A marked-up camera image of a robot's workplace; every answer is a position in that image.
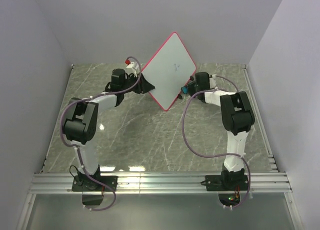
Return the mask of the blue whiteboard eraser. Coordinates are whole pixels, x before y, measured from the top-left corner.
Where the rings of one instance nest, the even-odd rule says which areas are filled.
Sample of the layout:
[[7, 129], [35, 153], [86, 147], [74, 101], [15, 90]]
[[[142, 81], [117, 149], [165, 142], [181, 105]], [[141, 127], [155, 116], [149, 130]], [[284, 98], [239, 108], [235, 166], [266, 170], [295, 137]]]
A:
[[189, 93], [188, 87], [187, 86], [181, 87], [181, 92], [184, 93], [184, 94], [188, 94]]

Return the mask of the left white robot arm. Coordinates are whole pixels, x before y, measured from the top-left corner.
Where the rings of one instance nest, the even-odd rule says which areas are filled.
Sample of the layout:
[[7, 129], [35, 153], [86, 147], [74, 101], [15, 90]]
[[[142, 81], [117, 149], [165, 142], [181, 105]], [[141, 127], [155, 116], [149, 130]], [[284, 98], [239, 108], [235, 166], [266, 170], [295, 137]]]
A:
[[91, 142], [96, 134], [98, 114], [119, 106], [126, 93], [145, 94], [153, 89], [155, 86], [143, 74], [114, 69], [111, 81], [102, 93], [83, 99], [71, 98], [61, 116], [60, 136], [66, 146], [75, 149], [78, 181], [83, 182], [88, 190], [95, 191], [102, 184], [100, 166]]

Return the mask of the red framed whiteboard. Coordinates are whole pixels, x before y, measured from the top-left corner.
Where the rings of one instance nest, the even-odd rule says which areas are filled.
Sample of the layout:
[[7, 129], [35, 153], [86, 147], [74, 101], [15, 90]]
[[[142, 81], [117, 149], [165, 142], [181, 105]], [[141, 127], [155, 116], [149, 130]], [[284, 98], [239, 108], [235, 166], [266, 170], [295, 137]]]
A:
[[164, 111], [168, 111], [196, 69], [196, 63], [179, 34], [172, 32], [141, 72], [154, 86], [150, 95]]

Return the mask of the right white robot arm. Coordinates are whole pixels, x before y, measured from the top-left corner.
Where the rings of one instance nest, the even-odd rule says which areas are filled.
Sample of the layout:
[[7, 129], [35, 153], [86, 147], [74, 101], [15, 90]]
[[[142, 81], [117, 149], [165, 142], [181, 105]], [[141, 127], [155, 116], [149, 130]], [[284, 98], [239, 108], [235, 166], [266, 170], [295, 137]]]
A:
[[[235, 87], [234, 92], [219, 89], [216, 78], [221, 78]], [[187, 104], [197, 98], [203, 103], [220, 107], [221, 119], [227, 132], [227, 150], [222, 165], [220, 182], [223, 188], [233, 189], [238, 182], [245, 181], [244, 155], [247, 136], [255, 123], [255, 116], [245, 91], [240, 91], [226, 77], [199, 72], [190, 77], [184, 90], [190, 95]]]

